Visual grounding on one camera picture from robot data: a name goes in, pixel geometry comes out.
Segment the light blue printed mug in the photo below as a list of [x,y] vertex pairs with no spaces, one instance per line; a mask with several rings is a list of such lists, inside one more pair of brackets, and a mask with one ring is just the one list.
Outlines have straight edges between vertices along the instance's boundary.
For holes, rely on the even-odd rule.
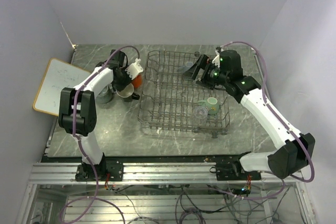
[[177,70],[178,73],[185,73],[186,71],[188,71],[192,66],[193,66],[193,62],[187,61],[184,65],[180,66]]

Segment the black glossy mug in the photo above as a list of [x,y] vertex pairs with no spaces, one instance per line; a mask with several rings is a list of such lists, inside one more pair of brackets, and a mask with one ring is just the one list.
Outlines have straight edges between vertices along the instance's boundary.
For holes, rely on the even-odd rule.
[[117,91],[117,95],[124,102],[131,102],[133,100],[139,100],[140,95],[135,93],[133,84],[127,85],[122,91]]

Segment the orange mug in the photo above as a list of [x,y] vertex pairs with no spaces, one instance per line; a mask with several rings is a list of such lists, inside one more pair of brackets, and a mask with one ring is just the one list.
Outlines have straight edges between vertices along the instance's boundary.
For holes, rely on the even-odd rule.
[[132,80],[132,85],[135,89],[139,88],[142,85],[142,76],[140,74]]

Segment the dark grey glazed mug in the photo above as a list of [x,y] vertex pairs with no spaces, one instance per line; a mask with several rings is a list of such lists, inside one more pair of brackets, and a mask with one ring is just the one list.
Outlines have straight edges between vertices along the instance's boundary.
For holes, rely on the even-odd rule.
[[109,84],[105,86],[102,91],[96,97],[96,103],[98,104],[106,104],[113,100],[114,91],[112,86]]

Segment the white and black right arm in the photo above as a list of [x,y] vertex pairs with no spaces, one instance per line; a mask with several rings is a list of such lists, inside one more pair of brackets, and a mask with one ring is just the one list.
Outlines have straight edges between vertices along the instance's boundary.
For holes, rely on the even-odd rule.
[[200,55],[195,63],[187,65],[183,76],[197,84],[214,90],[222,86],[238,104],[246,108],[270,136],[276,150],[268,153],[243,154],[231,167],[236,179],[244,179],[250,172],[269,172],[280,179],[309,166],[314,179],[312,154],[315,139],[303,134],[281,115],[266,97],[265,85],[243,73],[240,55],[235,50],[218,48],[211,58]]

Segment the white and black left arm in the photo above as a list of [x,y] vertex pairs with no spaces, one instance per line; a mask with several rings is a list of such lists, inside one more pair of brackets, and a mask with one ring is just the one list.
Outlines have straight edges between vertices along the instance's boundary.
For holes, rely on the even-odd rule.
[[96,98],[105,88],[122,93],[128,91],[132,95],[132,81],[142,72],[140,57],[129,63],[122,49],[112,50],[109,58],[98,63],[89,77],[61,91],[58,124],[77,142],[83,172],[94,180],[102,180],[107,175],[106,158],[94,133]]

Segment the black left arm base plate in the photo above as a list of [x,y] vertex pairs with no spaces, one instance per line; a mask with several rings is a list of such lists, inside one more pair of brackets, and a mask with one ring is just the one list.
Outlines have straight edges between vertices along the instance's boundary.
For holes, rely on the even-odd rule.
[[[123,179],[123,163],[117,159],[106,158],[104,155],[99,164],[94,165],[99,181],[120,182]],[[75,181],[95,181],[96,176],[90,164],[81,163],[77,167]]]

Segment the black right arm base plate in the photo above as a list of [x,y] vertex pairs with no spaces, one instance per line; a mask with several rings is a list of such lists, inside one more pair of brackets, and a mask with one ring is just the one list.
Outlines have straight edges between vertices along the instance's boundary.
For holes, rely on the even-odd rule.
[[209,169],[211,174],[215,174],[218,181],[232,180],[261,180],[260,172],[247,172],[243,170],[238,161],[216,163]]

